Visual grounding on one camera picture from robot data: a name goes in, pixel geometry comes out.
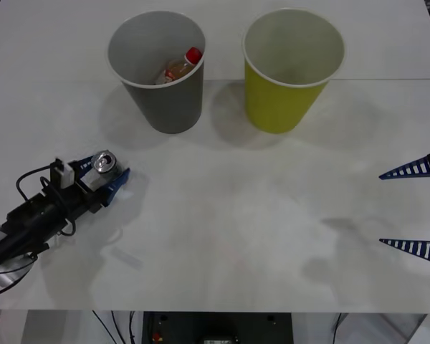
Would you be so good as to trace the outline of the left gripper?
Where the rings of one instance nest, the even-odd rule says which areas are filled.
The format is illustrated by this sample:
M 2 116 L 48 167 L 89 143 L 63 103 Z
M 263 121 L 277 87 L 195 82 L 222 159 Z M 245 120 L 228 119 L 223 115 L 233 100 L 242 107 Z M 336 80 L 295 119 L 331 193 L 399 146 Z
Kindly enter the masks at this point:
M 71 162 L 75 173 L 87 173 L 92 168 L 93 156 Z M 87 192 L 75 184 L 66 189 L 46 185 L 42 192 L 31 197 L 6 217 L 7 241 L 13 248 L 40 245 L 66 225 L 76 222 L 86 212 L 97 212 L 108 207 L 120 188 L 128 182 L 130 169 L 126 168 L 113 181 L 95 192 Z

